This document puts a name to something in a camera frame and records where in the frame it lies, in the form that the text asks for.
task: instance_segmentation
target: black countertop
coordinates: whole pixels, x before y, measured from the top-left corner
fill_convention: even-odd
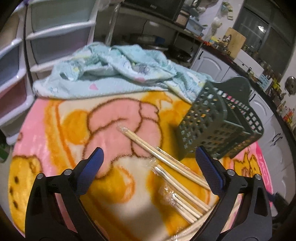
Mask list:
[[[246,77],[249,80],[250,85],[252,88],[262,97],[262,99],[266,102],[269,106],[275,117],[277,118],[284,135],[289,143],[289,147],[292,153],[292,157],[294,160],[294,168],[296,170],[296,140],[294,138],[294,134],[292,133],[291,129],[289,128],[288,124],[284,122],[283,118],[276,112],[276,105],[275,103],[269,98],[268,95],[260,88],[258,84],[256,84],[252,79],[249,78],[248,74],[240,68],[236,63],[234,63],[228,56],[222,54],[220,51],[216,50],[215,48],[207,45],[203,45],[202,48],[209,53],[215,55],[217,58],[222,60],[224,63],[229,65],[235,72],[237,72],[240,76]]]

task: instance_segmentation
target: screw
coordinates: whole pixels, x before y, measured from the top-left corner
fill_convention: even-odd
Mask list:
[[[228,169],[228,170],[227,170],[227,174],[228,174],[229,176],[234,176],[234,175],[235,175],[235,171],[232,170],[232,169]]]
[[[66,175],[66,176],[71,175],[71,173],[72,173],[72,170],[71,170],[71,169],[66,169],[66,170],[64,171],[64,175]]]
[[[261,179],[262,179],[262,176],[260,176],[259,174],[255,174],[254,177],[255,177],[257,180],[261,180]]]
[[[41,178],[43,178],[43,173],[39,173],[38,175],[37,175],[37,179],[41,179]]]

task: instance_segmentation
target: microwave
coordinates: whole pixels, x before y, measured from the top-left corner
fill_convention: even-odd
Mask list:
[[[184,19],[182,18],[184,13],[181,11],[184,1],[185,0],[125,0],[124,4],[184,25],[178,20],[180,18]]]

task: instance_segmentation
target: pink drawer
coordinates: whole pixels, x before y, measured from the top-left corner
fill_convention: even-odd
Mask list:
[[[26,101],[25,80],[22,79],[0,98],[0,118]]]

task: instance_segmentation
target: light blue blanket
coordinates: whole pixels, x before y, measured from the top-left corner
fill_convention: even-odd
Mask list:
[[[37,96],[57,99],[170,90],[191,103],[207,80],[213,81],[207,74],[175,64],[160,51],[94,42],[56,64],[50,76],[34,82],[33,90]]]

